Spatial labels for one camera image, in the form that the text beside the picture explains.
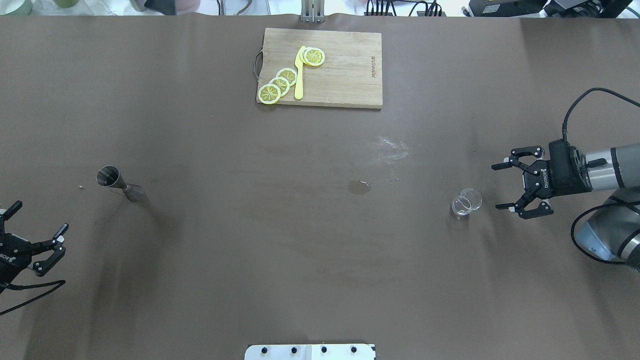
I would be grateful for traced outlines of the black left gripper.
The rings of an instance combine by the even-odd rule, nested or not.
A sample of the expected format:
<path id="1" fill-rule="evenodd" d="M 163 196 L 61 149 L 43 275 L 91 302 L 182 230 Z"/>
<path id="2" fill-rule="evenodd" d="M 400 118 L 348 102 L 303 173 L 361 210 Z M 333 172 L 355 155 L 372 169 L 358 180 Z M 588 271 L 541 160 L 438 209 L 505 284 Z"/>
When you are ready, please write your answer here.
<path id="1" fill-rule="evenodd" d="M 23 207 L 23 202 L 17 200 L 9 208 L 0 210 L 1 222 L 9 221 L 16 212 Z M 0 237 L 0 282 L 10 284 L 23 270 L 30 267 L 38 276 L 45 276 L 66 254 L 64 248 L 64 234 L 69 224 L 64 223 L 53 235 L 52 239 L 31 244 L 27 239 L 11 233 Z M 42 253 L 53 251 L 44 260 L 35 259 Z"/>

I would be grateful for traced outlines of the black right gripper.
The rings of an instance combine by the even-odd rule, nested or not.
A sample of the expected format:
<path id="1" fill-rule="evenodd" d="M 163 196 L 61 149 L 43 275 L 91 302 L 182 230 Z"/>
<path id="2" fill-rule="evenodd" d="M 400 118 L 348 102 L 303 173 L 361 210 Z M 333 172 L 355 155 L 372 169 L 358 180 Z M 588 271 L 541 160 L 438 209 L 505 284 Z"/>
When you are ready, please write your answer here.
<path id="1" fill-rule="evenodd" d="M 522 219 L 534 219 L 554 213 L 550 198 L 592 191 L 585 155 L 576 146 L 558 139 L 549 143 L 549 153 L 550 159 L 544 160 L 541 145 L 522 146 L 512 149 L 503 162 L 492 164 L 494 171 L 510 167 L 523 171 L 523 194 L 515 202 L 498 203 L 496 209 L 508 210 Z M 526 164 L 521 161 L 525 157 L 533 157 L 535 161 Z"/>

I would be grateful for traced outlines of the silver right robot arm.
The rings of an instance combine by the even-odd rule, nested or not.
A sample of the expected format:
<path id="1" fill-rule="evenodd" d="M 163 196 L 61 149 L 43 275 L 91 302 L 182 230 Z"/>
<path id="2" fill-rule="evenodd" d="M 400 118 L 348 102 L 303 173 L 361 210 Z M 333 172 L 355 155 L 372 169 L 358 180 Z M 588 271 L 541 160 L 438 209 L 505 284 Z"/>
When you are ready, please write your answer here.
<path id="1" fill-rule="evenodd" d="M 494 171 L 522 171 L 524 192 L 515 202 L 499 203 L 522 219 L 553 214 L 551 198 L 612 191 L 606 201 L 579 214 L 570 239 L 583 255 L 601 264 L 639 269 L 639 145 L 582 153 L 564 139 L 548 145 L 514 148 Z"/>

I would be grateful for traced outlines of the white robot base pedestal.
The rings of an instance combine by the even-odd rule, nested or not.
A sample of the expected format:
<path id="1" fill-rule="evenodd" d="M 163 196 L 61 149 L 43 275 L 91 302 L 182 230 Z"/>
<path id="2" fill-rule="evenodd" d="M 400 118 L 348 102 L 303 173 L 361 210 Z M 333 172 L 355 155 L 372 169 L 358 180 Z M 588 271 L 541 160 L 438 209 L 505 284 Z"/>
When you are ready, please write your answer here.
<path id="1" fill-rule="evenodd" d="M 245 360 L 375 360 L 374 344 L 254 344 L 247 347 Z"/>

